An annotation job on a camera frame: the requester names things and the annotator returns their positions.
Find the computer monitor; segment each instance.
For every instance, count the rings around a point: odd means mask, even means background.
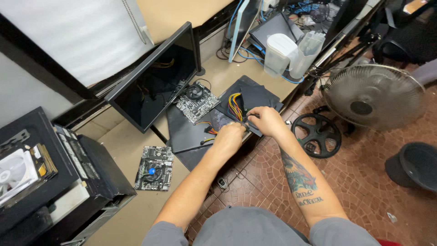
[[[200,71],[199,45],[186,22],[153,51],[106,97],[119,113],[145,133]]]

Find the brown tiled floor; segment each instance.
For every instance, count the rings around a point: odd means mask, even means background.
[[[315,159],[345,209],[349,219],[377,239],[403,246],[437,245],[437,196],[423,190],[399,187],[385,173],[385,160],[406,143],[423,141],[437,145],[437,86],[427,89],[429,105],[425,116],[407,127],[378,132],[358,128],[351,137],[343,136],[340,151],[328,159]],[[295,99],[283,113],[295,120],[324,105],[319,92]],[[333,114],[323,113],[327,117]],[[188,228],[190,242],[202,224],[226,205],[258,206],[268,209],[306,236],[309,228],[289,191],[282,169],[279,147],[271,138],[258,146],[226,173],[229,188],[205,200]],[[387,212],[396,216],[392,223]]]

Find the white plastic container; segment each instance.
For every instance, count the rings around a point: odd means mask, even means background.
[[[298,46],[298,58],[294,64],[290,64],[290,76],[294,79],[300,79],[311,66],[314,59],[322,50],[325,42],[325,34],[308,32]]]
[[[267,38],[264,72],[277,78],[281,76],[288,64],[293,64],[298,57],[298,46],[285,34],[277,33]]]

